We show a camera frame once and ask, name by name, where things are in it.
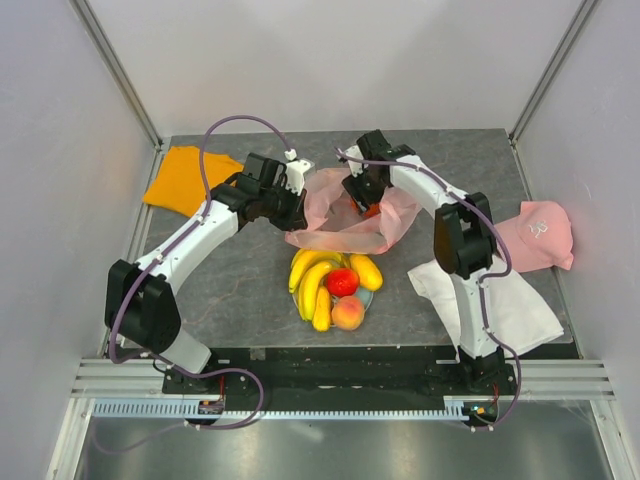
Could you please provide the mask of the yellow banana bunch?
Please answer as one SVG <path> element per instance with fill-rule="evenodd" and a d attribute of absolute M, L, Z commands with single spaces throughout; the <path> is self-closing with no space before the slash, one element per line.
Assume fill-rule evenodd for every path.
<path fill-rule="evenodd" d="M 310 321 L 314 315 L 317 294 L 324 278 L 337 268 L 337 263 L 320 261 L 304 274 L 298 289 L 298 310 L 304 321 Z"/>
<path fill-rule="evenodd" d="M 296 291 L 305 272 L 320 261 L 335 261 L 339 266 L 349 266 L 349 261 L 345 254 L 333 251 L 300 249 L 294 255 L 290 265 L 288 279 L 290 293 Z"/>

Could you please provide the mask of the red tomato fruit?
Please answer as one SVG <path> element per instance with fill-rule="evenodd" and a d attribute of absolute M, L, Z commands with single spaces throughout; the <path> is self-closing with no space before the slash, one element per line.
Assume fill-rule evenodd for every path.
<path fill-rule="evenodd" d="M 350 268 L 339 268 L 330 272 L 325 282 L 328 292 L 335 297 L 353 295 L 360 286 L 358 274 Z"/>

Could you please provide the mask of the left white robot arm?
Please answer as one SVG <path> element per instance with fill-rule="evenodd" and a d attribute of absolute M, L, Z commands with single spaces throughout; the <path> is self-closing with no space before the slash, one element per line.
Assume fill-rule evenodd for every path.
<path fill-rule="evenodd" d="M 134 342 L 185 371 L 185 382 L 208 393 L 219 382 L 212 352 L 182 325 L 176 295 L 191 273 L 246 224 L 266 218 L 281 231 L 306 228 L 305 183 L 313 162 L 283 163 L 249 154 L 241 172 L 207 190 L 196 213 L 164 243 L 134 262 L 119 260 L 108 273 L 105 325 L 110 338 Z"/>

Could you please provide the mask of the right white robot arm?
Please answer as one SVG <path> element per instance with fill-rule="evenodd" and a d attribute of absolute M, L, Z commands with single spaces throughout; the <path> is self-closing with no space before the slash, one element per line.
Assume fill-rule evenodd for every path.
<path fill-rule="evenodd" d="M 391 145 L 374 130 L 338 158 L 351 170 L 343 182 L 356 207 L 365 211 L 387 190 L 408 194 L 434 221 L 433 252 L 449 275 L 460 322 L 457 374 L 467 392 L 483 392 L 504 365 L 504 351 L 491 338 L 488 274 L 496 238 L 488 199 L 454 187 L 427 167 L 415 150 Z"/>

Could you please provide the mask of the pink peach plastic bag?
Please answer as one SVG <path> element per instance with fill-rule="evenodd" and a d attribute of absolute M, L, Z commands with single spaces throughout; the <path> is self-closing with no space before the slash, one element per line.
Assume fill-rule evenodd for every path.
<path fill-rule="evenodd" d="M 362 214 L 344 189 L 347 168 L 318 170 L 306 183 L 307 228 L 287 232 L 285 241 L 307 250 L 378 255 L 407 233 L 421 210 L 407 193 L 390 188 L 371 213 Z"/>

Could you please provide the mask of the peach fruit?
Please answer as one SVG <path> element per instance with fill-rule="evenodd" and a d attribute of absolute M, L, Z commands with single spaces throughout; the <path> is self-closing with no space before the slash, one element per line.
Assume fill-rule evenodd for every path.
<path fill-rule="evenodd" d="M 363 302 L 355 296 L 340 298 L 331 311 L 332 323 L 339 329 L 353 331 L 358 329 L 365 316 Z"/>

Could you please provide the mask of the yellow mango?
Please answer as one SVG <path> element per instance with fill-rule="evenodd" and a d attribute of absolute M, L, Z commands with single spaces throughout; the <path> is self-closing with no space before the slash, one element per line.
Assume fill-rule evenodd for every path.
<path fill-rule="evenodd" d="M 370 291 L 379 290 L 384 284 L 384 278 L 376 264 L 366 255 L 351 254 L 350 267 L 359 277 L 360 285 Z"/>
<path fill-rule="evenodd" d="M 318 332 L 326 332 L 331 326 L 332 297 L 325 286 L 317 292 L 312 326 Z"/>

